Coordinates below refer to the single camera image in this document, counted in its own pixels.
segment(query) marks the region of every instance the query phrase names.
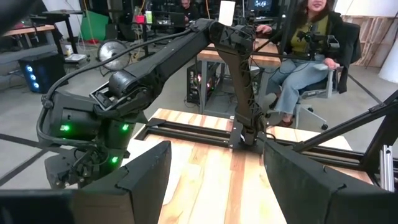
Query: green led light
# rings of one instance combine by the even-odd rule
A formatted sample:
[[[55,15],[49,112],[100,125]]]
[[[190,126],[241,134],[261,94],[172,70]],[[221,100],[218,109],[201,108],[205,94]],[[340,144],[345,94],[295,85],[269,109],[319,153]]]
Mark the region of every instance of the green led light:
[[[127,131],[129,129],[129,125],[125,124],[122,126],[122,131]]]
[[[69,127],[69,125],[61,125],[60,130],[61,130],[61,131],[69,131],[69,130],[70,130],[70,127]]]
[[[113,157],[113,158],[111,159],[111,162],[112,162],[112,163],[117,163],[118,160],[119,160],[119,158],[115,156],[115,157]]]

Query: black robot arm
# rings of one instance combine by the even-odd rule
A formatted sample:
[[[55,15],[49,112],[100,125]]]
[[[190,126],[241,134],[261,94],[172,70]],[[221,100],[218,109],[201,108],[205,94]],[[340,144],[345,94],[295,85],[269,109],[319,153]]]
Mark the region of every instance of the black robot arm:
[[[96,114],[109,118],[139,114],[161,94],[171,75],[213,43],[231,72],[238,97],[236,118],[244,126],[245,142],[254,144],[261,128],[257,124],[262,113],[254,101],[248,65],[253,51],[253,28],[229,27],[213,20],[199,19],[190,29],[192,32],[171,41],[152,57],[115,73],[109,82],[92,92],[90,96],[100,107],[96,107]]]
[[[47,146],[76,147],[69,155],[45,161],[53,188],[76,182],[82,187],[117,169],[121,158],[129,157],[127,146],[143,111],[162,93],[165,82],[210,43],[230,70],[238,100],[235,118],[243,124],[242,140],[248,146],[256,143],[266,120],[254,99],[250,76],[253,27],[229,27],[199,19],[180,35],[153,56],[116,72],[109,82],[90,93],[91,97],[56,89],[57,83],[95,67],[68,74],[51,87],[42,100],[44,107],[37,123],[39,141]]]

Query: shoe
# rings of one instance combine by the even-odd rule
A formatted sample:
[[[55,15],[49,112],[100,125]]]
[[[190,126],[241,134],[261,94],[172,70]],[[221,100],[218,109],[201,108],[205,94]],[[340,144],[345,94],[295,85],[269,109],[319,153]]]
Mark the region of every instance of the shoe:
[[[275,106],[276,106],[276,104],[278,103],[278,98],[276,98],[275,100],[274,100],[274,102],[272,102],[270,105],[269,105],[269,109],[270,110],[273,110],[274,108],[275,108]]]
[[[293,124],[293,121],[291,120],[290,122],[285,122],[284,120],[280,121],[276,126],[283,127],[283,128],[289,128]]]

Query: wooden table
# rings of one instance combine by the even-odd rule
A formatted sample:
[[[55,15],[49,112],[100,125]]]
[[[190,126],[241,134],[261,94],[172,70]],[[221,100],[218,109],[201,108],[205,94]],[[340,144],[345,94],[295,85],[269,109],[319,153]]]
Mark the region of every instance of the wooden table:
[[[229,119],[165,109],[157,110],[153,118],[229,131],[233,125]],[[277,138],[289,141],[303,141],[318,134],[280,127],[269,131]],[[159,223],[286,223],[258,154],[232,152],[162,136],[148,135],[146,138],[146,141],[163,140],[172,142],[172,150],[184,147],[192,153],[182,169],[171,201],[162,208]],[[341,136],[323,146],[351,150]],[[371,183],[364,172],[335,169]]]
[[[20,41],[18,41],[22,50],[17,51],[17,52],[6,52],[3,54],[0,54],[0,64],[14,62],[14,61],[17,61],[24,57],[30,57],[30,56],[49,53],[49,52],[55,52],[57,50],[60,54],[62,54],[62,49],[61,49],[61,45],[60,45],[59,41],[56,42],[52,35],[52,31],[54,29],[55,29],[54,26],[45,25],[45,26],[37,27],[36,30],[34,28],[25,28],[25,29],[10,30],[9,32],[6,32],[4,34],[4,36],[24,35],[28,47],[25,47],[25,49],[23,49],[24,46],[21,44]],[[32,47],[32,43],[30,42],[30,39],[27,34],[33,33],[33,32],[45,32],[45,37],[47,39],[48,44],[44,45],[44,46],[39,46],[39,47]]]
[[[54,30],[54,29],[55,28],[53,25],[40,26],[40,27],[37,27],[36,30],[33,27],[25,28],[25,29],[14,29],[14,30],[10,30],[10,31],[6,32],[6,34],[4,34],[4,36],[17,35],[17,34],[28,34],[28,33],[32,33],[32,32],[41,32],[41,31]]]
[[[267,39],[256,39],[256,48],[261,46],[265,43]],[[269,43],[265,47],[263,47],[260,52],[267,52],[267,53],[278,53],[278,49],[275,44]],[[209,60],[209,61],[222,61],[218,52],[215,50],[202,50],[198,54],[198,60]],[[253,56],[253,60],[258,64],[260,67],[279,67],[280,60],[277,57],[268,57],[268,56]]]

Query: white paper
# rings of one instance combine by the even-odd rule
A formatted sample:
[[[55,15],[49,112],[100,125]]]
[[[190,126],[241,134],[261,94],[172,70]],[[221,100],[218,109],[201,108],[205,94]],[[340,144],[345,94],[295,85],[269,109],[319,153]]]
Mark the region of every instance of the white paper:
[[[234,20],[235,2],[221,1],[218,22],[226,26],[231,26]]]
[[[162,140],[140,141],[136,139],[130,140],[127,150],[130,152],[128,159],[123,159],[122,166],[131,162],[143,153],[158,145]],[[182,170],[188,164],[189,157],[192,153],[192,147],[183,144],[172,145],[172,163],[170,165],[169,182],[167,184],[166,193],[164,195],[163,205],[167,205],[173,199],[174,192],[177,189],[180,181]]]

